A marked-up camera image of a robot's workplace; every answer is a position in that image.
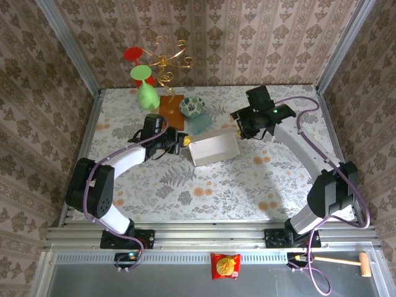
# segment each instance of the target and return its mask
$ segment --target wall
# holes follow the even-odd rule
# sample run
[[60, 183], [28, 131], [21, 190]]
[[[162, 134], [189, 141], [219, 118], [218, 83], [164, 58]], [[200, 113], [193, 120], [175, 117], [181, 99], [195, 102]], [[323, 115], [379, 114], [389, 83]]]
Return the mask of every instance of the wall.
[[396, 279], [396, 1], [377, 1], [325, 91]]
[[35, 1], [0, 11], [0, 296], [27, 296], [92, 99]]
[[56, 0], [102, 88], [133, 87], [126, 48], [196, 59], [173, 85], [312, 84], [358, 0]]

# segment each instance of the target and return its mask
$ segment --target white cardboard box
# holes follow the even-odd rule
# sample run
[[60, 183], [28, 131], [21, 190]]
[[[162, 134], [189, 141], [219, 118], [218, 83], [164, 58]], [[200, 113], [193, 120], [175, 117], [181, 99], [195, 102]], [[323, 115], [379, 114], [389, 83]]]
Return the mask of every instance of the white cardboard box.
[[238, 156], [237, 130], [228, 127], [193, 136], [188, 147], [194, 165], [205, 166]]

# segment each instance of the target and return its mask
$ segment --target red snack bag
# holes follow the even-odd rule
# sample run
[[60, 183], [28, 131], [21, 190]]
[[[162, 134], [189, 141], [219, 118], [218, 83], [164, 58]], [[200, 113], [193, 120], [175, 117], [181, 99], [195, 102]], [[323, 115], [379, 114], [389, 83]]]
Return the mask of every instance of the red snack bag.
[[241, 266], [240, 254], [229, 256], [211, 253], [210, 260], [212, 262], [212, 280], [226, 277], [236, 280]]

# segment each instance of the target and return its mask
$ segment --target floral tablecloth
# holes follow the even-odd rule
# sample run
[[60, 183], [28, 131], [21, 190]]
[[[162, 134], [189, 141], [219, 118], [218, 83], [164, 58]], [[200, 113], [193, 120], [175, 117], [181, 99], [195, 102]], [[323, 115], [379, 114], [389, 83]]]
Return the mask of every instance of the floral tablecloth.
[[[248, 105], [239, 87], [181, 87], [177, 94], [199, 96], [212, 117], [208, 131], [231, 126], [230, 113]], [[316, 97], [313, 86], [268, 86], [274, 101], [303, 95]], [[146, 111], [137, 103], [136, 89], [106, 91], [89, 158], [99, 160], [127, 144], [141, 129]], [[290, 101], [297, 113], [313, 104]], [[332, 143], [321, 110], [303, 117], [303, 126], [327, 150]], [[195, 168], [188, 148], [180, 156], [166, 154], [126, 171], [114, 182], [113, 202], [135, 221], [283, 220], [305, 204], [310, 176], [292, 152], [270, 134], [260, 140], [239, 140], [241, 154], [231, 160]], [[351, 207], [340, 216], [353, 219]], [[84, 216], [75, 211], [75, 220]]]

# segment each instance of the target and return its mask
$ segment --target wooden mallet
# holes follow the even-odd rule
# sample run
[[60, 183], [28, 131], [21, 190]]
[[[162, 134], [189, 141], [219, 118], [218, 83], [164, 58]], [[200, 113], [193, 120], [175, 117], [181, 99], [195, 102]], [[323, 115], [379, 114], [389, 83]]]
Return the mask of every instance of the wooden mallet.
[[360, 266], [361, 276], [362, 277], [371, 277], [369, 257], [367, 256], [367, 254], [365, 252], [359, 253], [359, 262], [326, 258], [326, 257], [314, 257], [314, 261], [323, 261], [323, 262]]

